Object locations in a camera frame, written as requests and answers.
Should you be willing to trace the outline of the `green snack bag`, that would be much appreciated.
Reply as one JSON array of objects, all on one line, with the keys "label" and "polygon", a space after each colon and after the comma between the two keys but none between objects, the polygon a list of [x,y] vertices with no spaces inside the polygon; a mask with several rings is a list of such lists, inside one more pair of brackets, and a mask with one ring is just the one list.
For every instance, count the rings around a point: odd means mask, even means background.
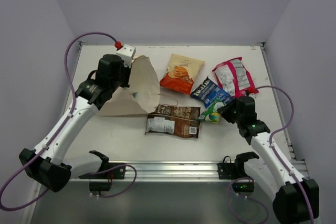
[{"label": "green snack bag", "polygon": [[220,100],[214,101],[205,111],[203,111],[197,118],[200,122],[218,123],[221,115],[218,112],[219,109],[226,106],[225,102]]}]

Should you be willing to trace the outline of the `pink snack bag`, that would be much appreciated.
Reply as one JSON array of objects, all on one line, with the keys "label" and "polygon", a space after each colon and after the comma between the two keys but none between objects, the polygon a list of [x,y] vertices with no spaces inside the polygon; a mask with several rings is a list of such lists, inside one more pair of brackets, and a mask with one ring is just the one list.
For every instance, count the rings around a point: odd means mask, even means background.
[{"label": "pink snack bag", "polygon": [[233,98],[249,94],[258,94],[250,72],[242,63],[242,57],[224,61],[212,70],[218,86]]}]

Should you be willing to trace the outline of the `cream paper bag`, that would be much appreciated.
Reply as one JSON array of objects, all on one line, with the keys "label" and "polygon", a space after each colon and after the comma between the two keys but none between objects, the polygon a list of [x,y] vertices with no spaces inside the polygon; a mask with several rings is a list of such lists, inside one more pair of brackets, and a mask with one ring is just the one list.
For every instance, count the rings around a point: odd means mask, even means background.
[{"label": "cream paper bag", "polygon": [[[129,85],[128,88],[118,88],[97,116],[145,115],[154,112],[163,94],[149,57],[136,56]],[[138,93],[137,98],[133,97],[134,92]]]}]

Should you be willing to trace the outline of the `blue potato chips bag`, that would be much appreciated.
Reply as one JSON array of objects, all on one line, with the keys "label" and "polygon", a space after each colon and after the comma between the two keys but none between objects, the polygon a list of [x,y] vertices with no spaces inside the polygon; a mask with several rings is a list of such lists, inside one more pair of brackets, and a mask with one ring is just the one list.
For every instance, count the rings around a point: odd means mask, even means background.
[{"label": "blue potato chips bag", "polygon": [[228,104],[233,101],[233,97],[220,88],[214,81],[207,77],[194,91],[191,98],[201,101],[205,108],[208,108],[215,101]]}]

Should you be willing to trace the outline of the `brown snack bag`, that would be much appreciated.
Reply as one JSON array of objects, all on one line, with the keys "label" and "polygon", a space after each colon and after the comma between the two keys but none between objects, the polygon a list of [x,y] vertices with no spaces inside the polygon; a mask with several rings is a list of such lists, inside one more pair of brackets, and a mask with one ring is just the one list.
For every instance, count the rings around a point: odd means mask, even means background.
[{"label": "brown snack bag", "polygon": [[201,122],[200,107],[159,104],[148,114],[145,133],[162,133],[181,138],[198,138]]}]

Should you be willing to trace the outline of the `orange chips bag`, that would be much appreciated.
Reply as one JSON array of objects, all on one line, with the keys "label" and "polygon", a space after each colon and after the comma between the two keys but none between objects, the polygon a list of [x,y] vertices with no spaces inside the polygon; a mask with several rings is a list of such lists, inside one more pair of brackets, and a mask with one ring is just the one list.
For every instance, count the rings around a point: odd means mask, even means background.
[{"label": "orange chips bag", "polygon": [[160,80],[160,86],[190,95],[196,77],[204,65],[204,61],[172,54],[167,71]]}]

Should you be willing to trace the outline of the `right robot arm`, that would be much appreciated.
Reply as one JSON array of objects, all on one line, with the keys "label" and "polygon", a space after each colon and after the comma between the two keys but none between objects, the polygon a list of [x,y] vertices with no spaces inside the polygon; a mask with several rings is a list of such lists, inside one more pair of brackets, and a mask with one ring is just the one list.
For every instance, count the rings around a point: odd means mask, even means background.
[{"label": "right robot arm", "polygon": [[218,109],[227,122],[236,124],[239,134],[253,148],[238,154],[234,172],[251,177],[269,196],[280,223],[314,221],[319,216],[319,186],[295,168],[278,147],[265,122],[257,118],[255,100],[239,97]]}]

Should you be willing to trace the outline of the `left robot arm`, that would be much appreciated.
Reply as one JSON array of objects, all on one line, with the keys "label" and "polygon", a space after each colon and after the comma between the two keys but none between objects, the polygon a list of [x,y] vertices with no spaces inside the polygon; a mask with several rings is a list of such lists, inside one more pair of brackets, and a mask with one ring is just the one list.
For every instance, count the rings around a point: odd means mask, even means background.
[{"label": "left robot arm", "polygon": [[72,178],[94,174],[104,178],[109,172],[108,157],[98,151],[71,162],[65,154],[87,122],[112,98],[117,88],[129,87],[132,56],[106,54],[75,92],[75,99],[55,127],[32,150],[19,155],[26,174],[49,190],[58,192]]}]

